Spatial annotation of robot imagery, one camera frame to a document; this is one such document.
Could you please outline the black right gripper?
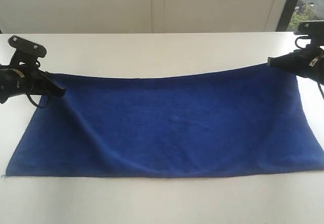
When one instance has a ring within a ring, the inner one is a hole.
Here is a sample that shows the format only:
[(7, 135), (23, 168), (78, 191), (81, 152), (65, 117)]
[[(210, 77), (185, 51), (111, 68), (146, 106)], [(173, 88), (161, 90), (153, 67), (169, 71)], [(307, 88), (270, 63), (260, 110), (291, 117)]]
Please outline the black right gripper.
[(268, 57), (267, 65), (311, 79), (323, 85), (323, 49), (300, 49), (278, 57)]

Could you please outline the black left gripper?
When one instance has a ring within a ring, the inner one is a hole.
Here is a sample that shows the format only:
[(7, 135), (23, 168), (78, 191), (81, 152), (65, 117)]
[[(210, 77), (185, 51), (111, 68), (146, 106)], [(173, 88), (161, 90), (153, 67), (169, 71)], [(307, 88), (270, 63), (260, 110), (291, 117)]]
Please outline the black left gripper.
[(38, 66), (1, 65), (1, 104), (10, 97), (26, 95), (44, 95), (45, 91), (56, 97), (63, 97), (66, 89), (57, 85), (51, 74), (42, 72)]

